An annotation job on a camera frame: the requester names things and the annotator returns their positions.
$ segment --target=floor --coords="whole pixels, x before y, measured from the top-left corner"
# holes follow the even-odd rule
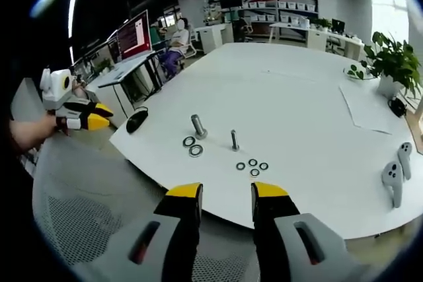
[[[276,43],[305,46],[304,44],[290,41],[276,41]],[[189,67],[200,58],[201,56],[187,59],[185,61],[185,68]],[[90,132],[73,131],[71,136],[86,145],[98,149],[108,157],[123,158],[119,151],[109,142],[109,138],[114,131],[114,128]],[[377,238],[367,237],[347,240],[346,247],[360,262],[382,268],[387,265],[402,248],[410,243],[422,221],[423,216],[420,216],[413,222],[401,228],[386,232]]]

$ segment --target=white pot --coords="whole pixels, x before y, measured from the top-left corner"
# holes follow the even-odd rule
[[[402,87],[403,84],[401,84],[400,82],[394,82],[392,76],[385,76],[384,74],[382,74],[381,81],[379,82],[379,87],[377,88],[377,92],[380,95],[391,100],[398,95]]]

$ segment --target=white storage box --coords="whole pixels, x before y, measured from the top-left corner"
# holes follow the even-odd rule
[[[291,24],[293,26],[299,26],[299,17],[291,17]]]
[[[316,11],[316,5],[307,5],[307,10],[315,12]]]
[[[280,15],[280,22],[288,23],[289,22],[289,16]]]

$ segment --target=white desk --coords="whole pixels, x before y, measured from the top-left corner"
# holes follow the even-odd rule
[[[149,117],[128,135],[125,125],[112,144],[165,188],[201,182],[203,208],[252,228],[252,180],[277,184],[302,213],[312,213],[343,238],[397,228],[423,211],[423,156],[413,151],[413,176],[403,205],[392,208],[381,171],[412,141],[404,118],[380,100],[392,135],[354,126],[339,89],[351,83],[342,70],[351,60],[295,46],[236,43],[206,55],[152,96]],[[364,90],[377,80],[362,81]],[[198,114],[208,136],[194,159],[182,146]],[[240,151],[231,150],[231,129]],[[269,169],[256,179],[238,162],[254,158]]]
[[[205,54],[220,48],[226,43],[233,42],[233,31],[231,23],[214,24],[195,28],[200,33],[201,42]]]
[[[311,28],[293,26],[290,23],[277,22],[277,23],[271,24],[270,28],[271,29],[270,29],[269,43],[272,43],[272,38],[273,38],[275,28],[287,28],[292,30],[306,31],[307,47],[321,50],[321,51],[326,50],[326,41],[328,37],[337,38],[339,40],[345,41],[344,56],[348,57],[349,59],[354,59],[356,61],[359,60],[360,51],[364,47],[364,44],[360,39],[347,38],[346,36],[335,34],[332,32],[323,32],[323,31],[314,30]]]
[[[134,107],[130,102],[128,96],[121,86],[123,80],[132,72],[136,71],[140,81],[150,91],[153,89],[148,72],[142,64],[154,52],[143,52],[135,57],[125,59],[114,66],[114,69],[109,73],[95,78],[85,88],[87,91],[93,93],[99,102],[105,104],[113,111],[113,116],[110,121],[119,127],[122,125],[127,117],[131,116],[134,112]],[[145,87],[141,85],[143,94],[148,94]]]

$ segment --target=paper sheet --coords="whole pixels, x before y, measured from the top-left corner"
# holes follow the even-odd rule
[[[386,100],[350,83],[339,88],[356,127],[392,134],[388,125],[392,114]]]

